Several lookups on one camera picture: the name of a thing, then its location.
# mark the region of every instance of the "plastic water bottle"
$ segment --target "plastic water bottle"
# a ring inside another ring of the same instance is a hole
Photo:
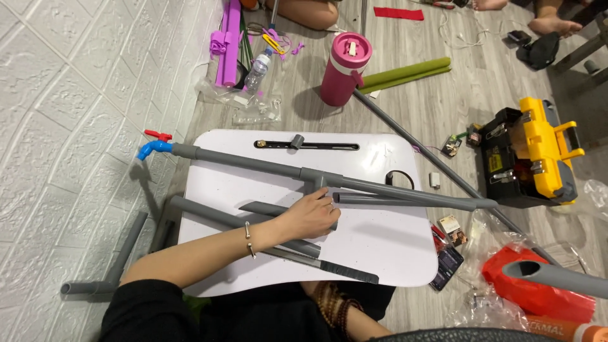
[[[266,50],[255,59],[254,65],[251,67],[251,71],[249,71],[249,75],[245,78],[245,86],[247,86],[247,92],[249,94],[256,94],[258,92],[258,88],[268,72],[270,56],[272,56],[273,51],[274,50],[268,46]]]

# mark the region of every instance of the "black bag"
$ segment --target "black bag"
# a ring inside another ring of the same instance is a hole
[[[559,50],[559,34],[549,33],[536,41],[520,46],[515,56],[534,70],[543,70],[555,61]]]

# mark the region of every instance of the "pink water bottle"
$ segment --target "pink water bottle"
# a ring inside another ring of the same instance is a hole
[[[371,44],[354,32],[339,34],[331,45],[330,59],[321,83],[320,95],[330,106],[344,106],[354,88],[363,86],[361,74],[371,57]]]

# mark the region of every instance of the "red plastic bag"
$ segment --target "red plastic bag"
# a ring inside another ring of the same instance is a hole
[[[547,263],[545,259],[531,250],[509,244],[483,264],[483,277],[487,282],[494,284],[499,296],[516,303],[526,313],[533,315],[580,323],[591,322],[595,311],[594,298],[548,285],[511,278],[502,273],[504,265],[520,260]]]

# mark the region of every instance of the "blue pvc elbow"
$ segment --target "blue pvc elbow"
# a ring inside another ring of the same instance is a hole
[[[142,146],[142,148],[139,150],[137,158],[139,160],[144,160],[147,156],[150,155],[150,153],[152,153],[152,151],[172,153],[173,144],[169,144],[168,142],[160,140],[150,141],[149,143]]]

